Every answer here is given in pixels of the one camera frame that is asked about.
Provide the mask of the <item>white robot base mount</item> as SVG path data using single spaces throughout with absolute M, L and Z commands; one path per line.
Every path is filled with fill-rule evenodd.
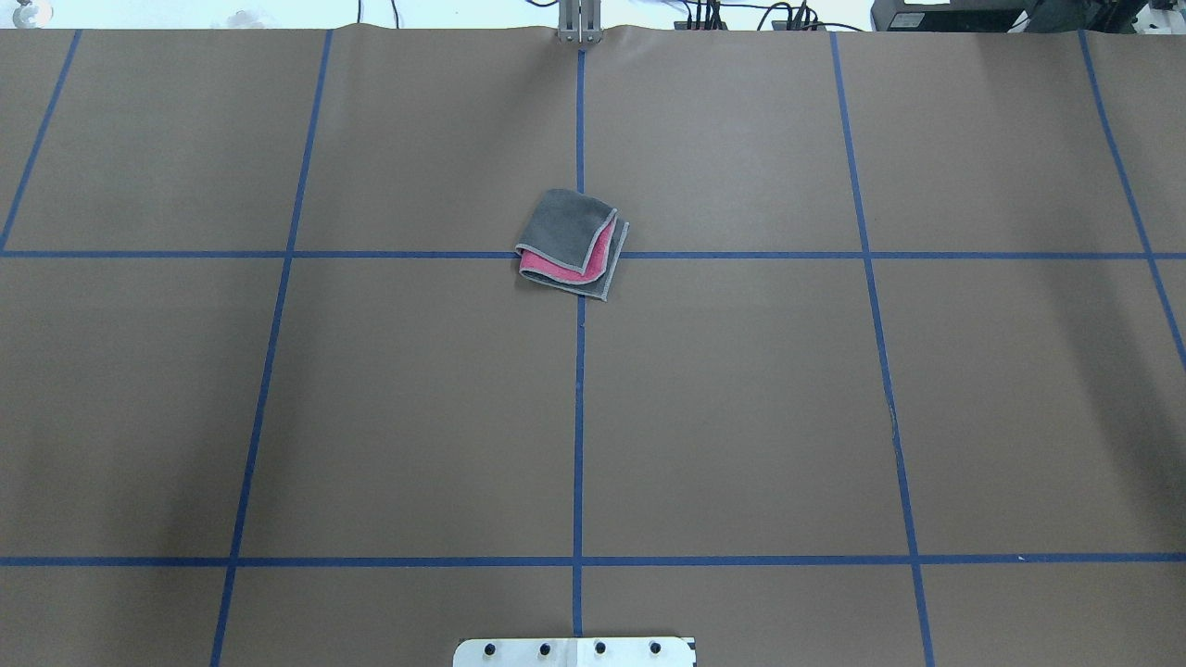
M 696 666 L 695 640 L 678 636 L 472 639 L 453 666 Z

